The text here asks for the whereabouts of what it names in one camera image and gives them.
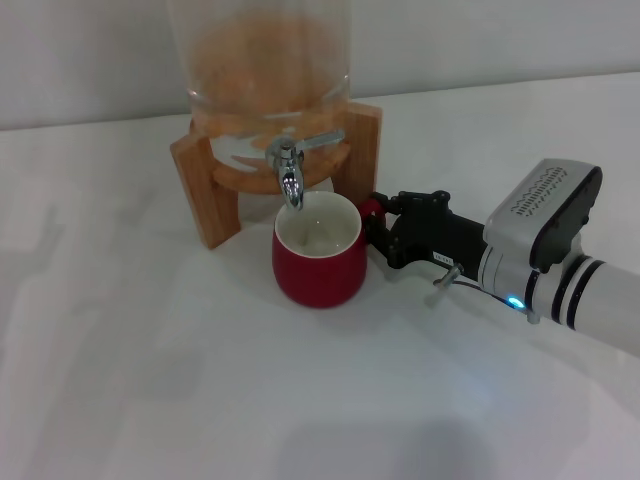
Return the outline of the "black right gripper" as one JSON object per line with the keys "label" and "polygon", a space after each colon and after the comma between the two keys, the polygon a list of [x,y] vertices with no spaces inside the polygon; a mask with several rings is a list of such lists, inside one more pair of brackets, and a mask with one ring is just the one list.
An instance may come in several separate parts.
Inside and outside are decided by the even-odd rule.
{"label": "black right gripper", "polygon": [[388,197],[374,192],[386,213],[398,216],[391,231],[376,215],[366,218],[366,238],[393,269],[410,263],[429,261],[439,266],[462,267],[462,275],[478,280],[480,261],[487,248],[484,226],[454,214],[449,209],[450,194],[443,190],[417,193],[401,191]]}

